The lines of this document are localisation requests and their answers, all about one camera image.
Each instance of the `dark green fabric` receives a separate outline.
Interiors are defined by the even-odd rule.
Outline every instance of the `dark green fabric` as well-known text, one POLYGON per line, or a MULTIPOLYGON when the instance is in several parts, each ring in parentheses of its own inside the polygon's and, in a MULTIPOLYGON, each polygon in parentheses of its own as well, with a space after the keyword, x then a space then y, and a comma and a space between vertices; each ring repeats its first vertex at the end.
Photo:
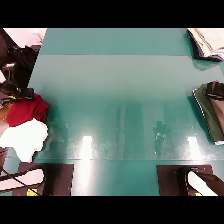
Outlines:
POLYGON ((209 134, 214 142, 224 141, 224 135, 220 127, 218 118, 212 107, 209 98, 206 95, 206 84, 202 84, 200 88, 195 91, 195 97, 203 109, 205 120, 209 129, 209 134))

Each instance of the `green folded garment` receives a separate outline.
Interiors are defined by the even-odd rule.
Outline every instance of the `green folded garment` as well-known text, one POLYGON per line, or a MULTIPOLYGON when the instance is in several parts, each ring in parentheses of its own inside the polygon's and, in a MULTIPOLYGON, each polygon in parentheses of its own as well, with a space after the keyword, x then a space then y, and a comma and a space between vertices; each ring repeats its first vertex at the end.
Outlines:
POLYGON ((216 145, 224 144, 224 135, 219 120, 213 109, 212 103, 206 95, 207 85, 202 84, 200 88, 193 90, 193 94, 199 104, 202 114, 206 120, 210 137, 216 145))

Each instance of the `teal surface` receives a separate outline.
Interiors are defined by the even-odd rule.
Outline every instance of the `teal surface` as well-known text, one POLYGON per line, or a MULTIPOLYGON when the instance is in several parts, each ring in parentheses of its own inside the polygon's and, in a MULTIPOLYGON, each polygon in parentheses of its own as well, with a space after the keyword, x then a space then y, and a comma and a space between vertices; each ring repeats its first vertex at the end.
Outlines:
POLYGON ((49 28, 40 54, 192 55, 186 28, 49 28))
MULTIPOLYGON (((159 195, 158 164, 211 164, 224 180, 224 146, 192 96, 223 82, 224 67, 192 59, 188 38, 183 28, 48 29, 29 84, 50 105, 34 162, 74 163, 72 195, 159 195)), ((4 167, 18 166, 10 149, 4 167)))

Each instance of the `dark red fabric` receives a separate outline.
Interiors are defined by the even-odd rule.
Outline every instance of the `dark red fabric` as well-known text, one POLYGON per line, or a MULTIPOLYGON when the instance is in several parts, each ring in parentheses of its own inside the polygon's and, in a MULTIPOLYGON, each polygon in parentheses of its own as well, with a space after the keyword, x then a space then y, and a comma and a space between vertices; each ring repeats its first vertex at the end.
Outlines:
POLYGON ((35 93, 34 100, 24 99, 13 103, 6 119, 10 127, 18 126, 33 118, 46 123, 47 109, 48 104, 35 93))

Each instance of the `black cord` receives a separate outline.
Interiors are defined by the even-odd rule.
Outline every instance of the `black cord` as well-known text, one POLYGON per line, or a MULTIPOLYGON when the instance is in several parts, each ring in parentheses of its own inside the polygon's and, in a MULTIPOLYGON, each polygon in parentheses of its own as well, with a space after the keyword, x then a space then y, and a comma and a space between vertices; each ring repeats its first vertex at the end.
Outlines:
POLYGON ((37 194, 38 196, 41 196, 39 193, 35 192, 31 187, 27 186, 26 184, 24 184, 23 182, 21 182, 20 180, 16 179, 15 177, 13 177, 11 174, 9 174, 7 171, 5 171, 3 168, 2 168, 2 171, 8 175, 9 177, 11 177, 12 179, 14 179, 15 181, 19 182, 20 184, 22 184, 23 186, 29 188, 31 191, 33 191, 35 194, 37 194))

